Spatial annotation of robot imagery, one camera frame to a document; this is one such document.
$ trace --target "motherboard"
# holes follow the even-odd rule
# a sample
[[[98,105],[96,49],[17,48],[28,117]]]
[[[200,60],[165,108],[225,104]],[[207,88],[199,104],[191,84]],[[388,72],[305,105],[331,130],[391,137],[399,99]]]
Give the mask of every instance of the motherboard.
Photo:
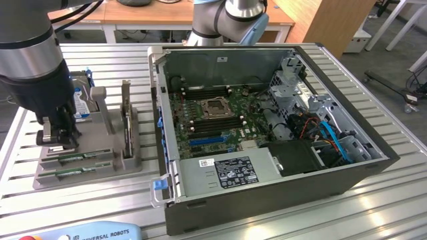
[[[243,151],[273,141],[260,104],[267,97],[248,85],[171,93],[180,159]]]

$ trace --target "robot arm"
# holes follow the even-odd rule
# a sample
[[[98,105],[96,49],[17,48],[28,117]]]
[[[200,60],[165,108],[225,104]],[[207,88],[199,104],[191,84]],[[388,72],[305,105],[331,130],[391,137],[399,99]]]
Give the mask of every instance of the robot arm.
[[[188,46],[220,46],[225,36],[253,45],[265,30],[267,0],[195,0]]]
[[[6,0],[0,4],[0,82],[36,114],[40,146],[76,148],[74,88],[48,12],[96,0]]]

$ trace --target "slotted aluminum surface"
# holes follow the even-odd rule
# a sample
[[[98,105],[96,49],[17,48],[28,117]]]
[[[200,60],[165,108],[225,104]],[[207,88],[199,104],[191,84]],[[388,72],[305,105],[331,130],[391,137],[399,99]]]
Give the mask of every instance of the slotted aluminum surface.
[[[121,80],[131,80],[137,108],[143,171],[84,185],[33,190],[40,153],[34,114],[17,111],[0,152],[0,238],[93,221],[140,226],[144,239],[423,239],[427,237],[425,147],[389,115],[331,54],[313,44],[300,45],[320,69],[384,137],[400,160],[363,180],[343,195],[271,212],[179,236],[165,235],[163,208],[149,203],[149,179],[159,175],[151,105],[147,45],[65,44],[70,71],[86,67],[96,86],[106,87],[108,108],[117,108]],[[324,91],[308,73],[317,92]]]

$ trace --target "floor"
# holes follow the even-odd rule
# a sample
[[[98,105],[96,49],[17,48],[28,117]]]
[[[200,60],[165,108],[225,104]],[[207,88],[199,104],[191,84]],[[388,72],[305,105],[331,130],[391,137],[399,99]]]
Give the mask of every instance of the floor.
[[[388,14],[384,13],[377,19],[368,19],[364,25],[364,30],[373,35],[385,21]],[[388,28],[388,31],[381,36],[373,49],[361,51],[360,53],[344,54],[340,62],[355,75],[359,80],[363,80],[364,71],[372,70],[376,74],[387,78],[397,86],[405,86],[405,80],[411,76],[407,68],[412,65],[416,59],[427,50],[427,36],[416,32],[415,29],[403,37],[392,51],[385,51],[385,46],[397,34],[404,23],[395,20]],[[58,34],[61,43],[105,43],[104,34],[96,30],[72,30],[69,31],[70,38],[66,39],[64,34]],[[116,31],[117,43],[153,43],[165,41],[169,37],[168,32],[149,30],[148,33],[140,31]],[[187,39],[185,31],[173,31],[173,39],[180,42]],[[425,81],[427,71],[421,74],[420,79]],[[421,102],[417,106],[419,112],[411,114],[404,113],[404,101],[401,97],[383,87],[379,83],[371,81],[365,84],[368,90],[380,100],[384,106],[400,119],[407,128],[412,131],[420,141],[427,144],[427,130],[424,130],[424,119],[427,119],[427,102]],[[17,106],[2,101],[8,94],[0,88],[0,146],[2,145],[6,131],[10,127]]]

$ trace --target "power supply label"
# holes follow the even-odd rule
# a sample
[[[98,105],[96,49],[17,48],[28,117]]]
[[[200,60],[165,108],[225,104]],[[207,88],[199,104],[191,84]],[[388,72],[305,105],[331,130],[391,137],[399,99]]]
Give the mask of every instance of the power supply label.
[[[216,161],[215,168],[223,189],[259,182],[248,156]]]

